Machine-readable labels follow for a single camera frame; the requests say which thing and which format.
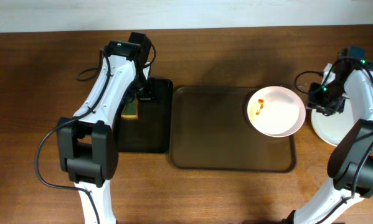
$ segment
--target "brown tray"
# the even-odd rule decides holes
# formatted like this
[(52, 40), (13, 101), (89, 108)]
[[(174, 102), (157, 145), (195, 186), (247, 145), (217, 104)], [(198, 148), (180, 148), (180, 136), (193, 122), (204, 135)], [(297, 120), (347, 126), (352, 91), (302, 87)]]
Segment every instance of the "brown tray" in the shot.
[(172, 97), (171, 163), (181, 169), (293, 170), (293, 136), (266, 136), (247, 118), (247, 102), (255, 91), (256, 88), (178, 88)]

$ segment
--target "round plate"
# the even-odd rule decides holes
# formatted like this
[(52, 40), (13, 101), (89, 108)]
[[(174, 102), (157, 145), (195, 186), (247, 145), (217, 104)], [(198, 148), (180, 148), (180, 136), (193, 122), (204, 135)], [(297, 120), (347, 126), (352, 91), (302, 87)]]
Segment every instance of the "round plate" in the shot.
[(319, 138), (332, 146), (337, 146), (354, 126), (351, 102), (346, 99), (344, 112), (331, 116), (325, 116), (312, 110), (311, 122)]
[[(263, 100), (262, 109), (258, 100)], [(271, 137), (285, 137), (303, 125), (305, 106), (295, 92), (280, 86), (269, 86), (258, 90), (250, 98), (247, 116), (261, 133)]]

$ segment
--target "wooden surface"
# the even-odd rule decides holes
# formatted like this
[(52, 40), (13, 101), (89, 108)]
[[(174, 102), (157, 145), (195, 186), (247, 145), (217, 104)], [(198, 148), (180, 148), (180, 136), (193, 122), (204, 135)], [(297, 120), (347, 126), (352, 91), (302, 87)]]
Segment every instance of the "wooden surface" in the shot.
[[(373, 60), (373, 26), (147, 30), (158, 56), (152, 77), (179, 85), (292, 84), (322, 70), (351, 44)], [(34, 173), (40, 140), (61, 116), (80, 107), (93, 82), (75, 75), (97, 65), (98, 49), (130, 32), (0, 34), (0, 223), (82, 223), (76, 192), (43, 186)], [(301, 85), (319, 81), (312, 76)], [(327, 178), (334, 147), (307, 119), (295, 134), (289, 174), (179, 170), (166, 154), (120, 154), (111, 185), (119, 223), (255, 223), (278, 221), (303, 206)], [(60, 170), (55, 138), (40, 158), (49, 182), (72, 185)], [(373, 197), (339, 219), (373, 223)]]

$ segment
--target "green sponge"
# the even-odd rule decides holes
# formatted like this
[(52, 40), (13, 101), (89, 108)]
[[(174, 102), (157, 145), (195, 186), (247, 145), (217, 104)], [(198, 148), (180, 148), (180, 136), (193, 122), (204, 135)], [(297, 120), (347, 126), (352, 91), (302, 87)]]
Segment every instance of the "green sponge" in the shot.
[(121, 112), (121, 118), (123, 119), (138, 119), (138, 99), (133, 100), (125, 105)]

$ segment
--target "white background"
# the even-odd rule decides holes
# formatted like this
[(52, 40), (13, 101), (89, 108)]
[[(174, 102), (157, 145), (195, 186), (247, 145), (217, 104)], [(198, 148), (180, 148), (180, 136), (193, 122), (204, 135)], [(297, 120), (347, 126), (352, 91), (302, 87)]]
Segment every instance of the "white background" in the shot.
[(0, 32), (373, 24), (373, 0), (0, 0)]

